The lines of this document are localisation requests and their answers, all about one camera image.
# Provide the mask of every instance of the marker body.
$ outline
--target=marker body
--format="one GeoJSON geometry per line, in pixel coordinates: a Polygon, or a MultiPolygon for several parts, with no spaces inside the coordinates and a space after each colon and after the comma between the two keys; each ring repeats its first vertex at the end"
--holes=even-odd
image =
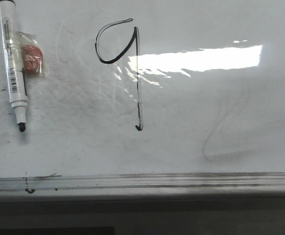
{"type": "Polygon", "coordinates": [[[19,24],[16,5],[13,1],[0,1],[3,52],[9,99],[17,124],[26,123],[27,94],[23,72],[23,58],[20,45],[19,24]]]}

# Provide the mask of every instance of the whiteboard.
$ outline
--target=whiteboard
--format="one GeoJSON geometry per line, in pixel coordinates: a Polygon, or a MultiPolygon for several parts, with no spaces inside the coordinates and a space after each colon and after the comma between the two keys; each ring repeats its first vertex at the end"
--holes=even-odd
{"type": "Polygon", "coordinates": [[[26,131],[8,103],[0,32],[0,177],[285,172],[285,2],[18,0],[45,77],[26,131]],[[139,28],[144,129],[137,131],[139,28]]]}

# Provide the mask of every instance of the marker barcode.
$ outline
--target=marker barcode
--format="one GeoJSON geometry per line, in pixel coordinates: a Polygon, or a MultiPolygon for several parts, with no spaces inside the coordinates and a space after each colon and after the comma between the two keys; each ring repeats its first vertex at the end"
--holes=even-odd
{"type": "Polygon", "coordinates": [[[11,88],[12,88],[12,92],[16,93],[19,91],[19,85],[16,79],[16,71],[15,69],[10,69],[9,71],[9,78],[10,78],[10,82],[11,82],[11,88]]]}

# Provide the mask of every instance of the black marker line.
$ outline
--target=black marker line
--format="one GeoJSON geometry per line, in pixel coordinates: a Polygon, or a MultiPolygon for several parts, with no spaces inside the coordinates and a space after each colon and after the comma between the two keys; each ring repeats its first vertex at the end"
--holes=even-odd
{"type": "Polygon", "coordinates": [[[118,24],[123,24],[123,23],[128,23],[133,21],[132,18],[129,18],[127,20],[124,21],[117,21],[114,23],[110,23],[107,24],[106,26],[104,26],[97,34],[97,37],[95,39],[95,51],[97,53],[97,56],[100,60],[100,62],[104,63],[104,64],[113,64],[116,61],[118,61],[132,46],[132,44],[134,43],[134,41],[136,42],[136,63],[137,63],[137,70],[136,70],[136,76],[137,76],[137,95],[138,95],[138,103],[137,103],[137,107],[138,107],[138,119],[139,119],[139,125],[136,125],[136,129],[139,131],[143,130],[143,111],[142,111],[142,92],[141,92],[141,79],[139,76],[139,72],[138,72],[138,56],[140,55],[140,38],[139,38],[139,31],[137,27],[134,27],[134,32],[133,32],[133,36],[131,38],[131,40],[129,41],[128,45],[125,47],[125,49],[114,59],[112,60],[104,60],[99,52],[99,41],[100,41],[100,37],[102,35],[102,33],[115,25],[118,24]]]}

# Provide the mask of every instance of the whiteboard marker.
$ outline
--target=whiteboard marker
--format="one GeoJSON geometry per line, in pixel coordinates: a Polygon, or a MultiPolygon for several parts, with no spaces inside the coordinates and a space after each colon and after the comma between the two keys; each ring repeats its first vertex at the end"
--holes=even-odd
{"type": "Polygon", "coordinates": [[[9,98],[21,132],[25,130],[27,94],[23,72],[22,50],[19,42],[20,30],[14,0],[0,0],[0,17],[3,52],[9,98]]]}

